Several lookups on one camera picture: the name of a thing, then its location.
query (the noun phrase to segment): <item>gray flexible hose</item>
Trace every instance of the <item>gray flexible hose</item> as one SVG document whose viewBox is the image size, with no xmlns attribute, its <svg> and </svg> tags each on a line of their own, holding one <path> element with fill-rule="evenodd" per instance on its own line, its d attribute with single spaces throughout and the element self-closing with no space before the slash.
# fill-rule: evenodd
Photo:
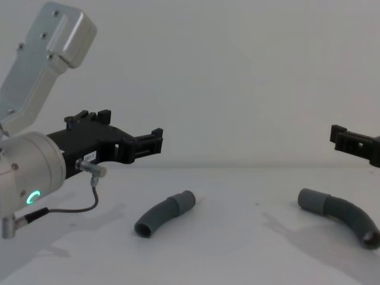
<svg viewBox="0 0 380 285">
<path fill-rule="evenodd" d="M 150 238 L 162 224 L 189 211 L 195 203 L 195 196 L 190 191 L 171 196 L 147 211 L 135 223 L 135 232 L 143 238 Z"/>
<path fill-rule="evenodd" d="M 305 210 L 343 221 L 356 234 L 364 248 L 378 249 L 380 247 L 380 231 L 376 224 L 366 212 L 354 204 L 306 188 L 299 193 L 298 204 Z"/>
</svg>

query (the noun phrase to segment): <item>white backdrop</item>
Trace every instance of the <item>white backdrop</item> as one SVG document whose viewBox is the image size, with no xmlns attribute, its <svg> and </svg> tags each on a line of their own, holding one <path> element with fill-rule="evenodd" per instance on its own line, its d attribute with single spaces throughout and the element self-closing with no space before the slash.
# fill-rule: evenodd
<svg viewBox="0 0 380 285">
<path fill-rule="evenodd" d="M 99 28 L 30 130 L 111 109 L 132 135 L 164 129 L 137 166 L 367 165 L 330 127 L 380 135 L 377 0 L 61 0 Z M 43 0 L 0 3 L 0 81 Z"/>
</svg>

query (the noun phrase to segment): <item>cable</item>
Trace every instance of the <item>cable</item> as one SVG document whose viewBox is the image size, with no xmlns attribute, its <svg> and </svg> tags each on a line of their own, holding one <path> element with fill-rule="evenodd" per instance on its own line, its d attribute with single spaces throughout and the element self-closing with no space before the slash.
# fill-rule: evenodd
<svg viewBox="0 0 380 285">
<path fill-rule="evenodd" d="M 91 207 L 82 208 L 82 209 L 74 209 L 74 210 L 71 210 L 71 209 L 49 209 L 49 213 L 83 213 L 83 212 L 91 211 L 99 203 L 99 196 L 96 192 L 96 187 L 93 186 L 92 190 L 93 190 L 95 202 Z"/>
</svg>

